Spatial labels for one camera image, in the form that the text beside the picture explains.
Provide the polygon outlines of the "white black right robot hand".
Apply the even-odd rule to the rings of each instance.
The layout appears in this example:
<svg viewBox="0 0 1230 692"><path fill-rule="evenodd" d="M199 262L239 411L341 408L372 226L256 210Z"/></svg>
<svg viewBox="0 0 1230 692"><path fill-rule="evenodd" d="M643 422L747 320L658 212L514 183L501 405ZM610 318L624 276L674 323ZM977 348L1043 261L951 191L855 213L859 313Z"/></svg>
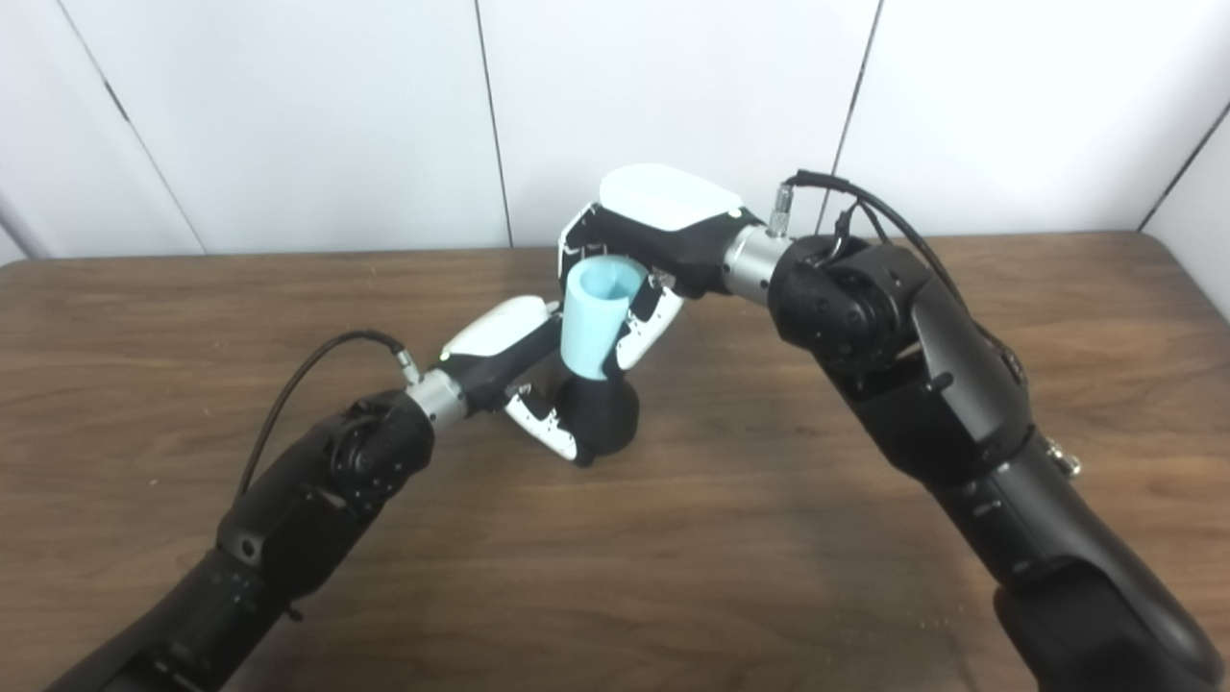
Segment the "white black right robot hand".
<svg viewBox="0 0 1230 692"><path fill-rule="evenodd" d="M611 171L558 234L566 366L590 381L624 377L681 304L726 293L729 254L763 231L738 194L696 175L664 163Z"/></svg>

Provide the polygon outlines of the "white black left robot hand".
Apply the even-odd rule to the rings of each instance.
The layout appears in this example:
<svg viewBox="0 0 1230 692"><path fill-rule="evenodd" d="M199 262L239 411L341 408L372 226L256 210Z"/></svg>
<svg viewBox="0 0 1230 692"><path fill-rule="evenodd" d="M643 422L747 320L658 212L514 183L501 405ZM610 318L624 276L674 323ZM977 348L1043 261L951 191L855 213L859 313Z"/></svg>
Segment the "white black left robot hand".
<svg viewBox="0 0 1230 692"><path fill-rule="evenodd" d="M523 431L561 458L587 468L594 455L566 428L558 406L526 372L556 355L561 340L558 302L518 295L497 304L443 347L430 372L455 385L461 415L504 412Z"/></svg>

